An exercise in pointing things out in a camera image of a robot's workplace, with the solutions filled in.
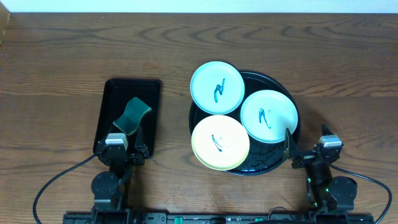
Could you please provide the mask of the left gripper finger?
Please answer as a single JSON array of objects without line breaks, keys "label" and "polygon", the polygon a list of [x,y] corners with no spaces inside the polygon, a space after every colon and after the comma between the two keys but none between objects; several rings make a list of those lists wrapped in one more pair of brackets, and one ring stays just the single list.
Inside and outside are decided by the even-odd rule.
[{"label": "left gripper finger", "polygon": [[108,132],[105,135],[105,138],[108,137],[109,134],[115,133],[116,132],[116,127],[112,124],[111,127],[109,128]]},{"label": "left gripper finger", "polygon": [[136,141],[134,143],[134,147],[136,148],[137,152],[143,154],[144,157],[150,157],[149,148],[144,139],[142,126],[139,126],[137,129]]}]

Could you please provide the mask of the green scrubbing sponge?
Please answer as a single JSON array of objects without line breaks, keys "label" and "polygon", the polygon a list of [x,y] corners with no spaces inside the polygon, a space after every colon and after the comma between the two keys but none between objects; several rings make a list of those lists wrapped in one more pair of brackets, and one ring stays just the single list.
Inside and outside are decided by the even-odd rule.
[{"label": "green scrubbing sponge", "polygon": [[152,108],[145,104],[138,97],[134,97],[126,104],[123,114],[113,121],[113,125],[125,135],[133,135],[139,128],[143,117],[152,111]]}]

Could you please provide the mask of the yellow plate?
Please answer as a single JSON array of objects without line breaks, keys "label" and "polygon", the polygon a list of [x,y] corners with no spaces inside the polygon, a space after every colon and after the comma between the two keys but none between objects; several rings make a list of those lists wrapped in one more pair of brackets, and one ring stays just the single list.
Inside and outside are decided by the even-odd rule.
[{"label": "yellow plate", "polygon": [[212,115],[201,120],[191,136],[194,155],[214,170],[231,170],[249,154],[250,142],[245,128],[234,118]]}]

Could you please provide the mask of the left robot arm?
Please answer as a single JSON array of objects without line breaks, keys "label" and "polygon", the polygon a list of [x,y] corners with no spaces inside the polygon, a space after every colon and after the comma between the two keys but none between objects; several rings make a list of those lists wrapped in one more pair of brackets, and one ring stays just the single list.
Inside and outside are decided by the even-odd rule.
[{"label": "left robot arm", "polygon": [[91,183],[94,208],[101,212],[121,211],[126,206],[133,167],[143,166],[150,156],[141,126],[133,132],[133,136],[133,145],[129,148],[126,133],[110,130],[95,147],[98,159],[109,167]]}]

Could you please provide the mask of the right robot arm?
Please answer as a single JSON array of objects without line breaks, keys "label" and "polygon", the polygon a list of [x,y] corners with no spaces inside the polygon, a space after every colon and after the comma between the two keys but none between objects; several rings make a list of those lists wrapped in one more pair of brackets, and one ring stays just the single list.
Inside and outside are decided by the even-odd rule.
[{"label": "right robot arm", "polygon": [[292,168],[304,168],[313,203],[320,213],[346,213],[354,209],[358,185],[352,178],[333,177],[331,163],[340,158],[342,140],[322,125],[322,136],[312,150],[299,151],[290,130],[285,130],[284,157],[292,160]]}]

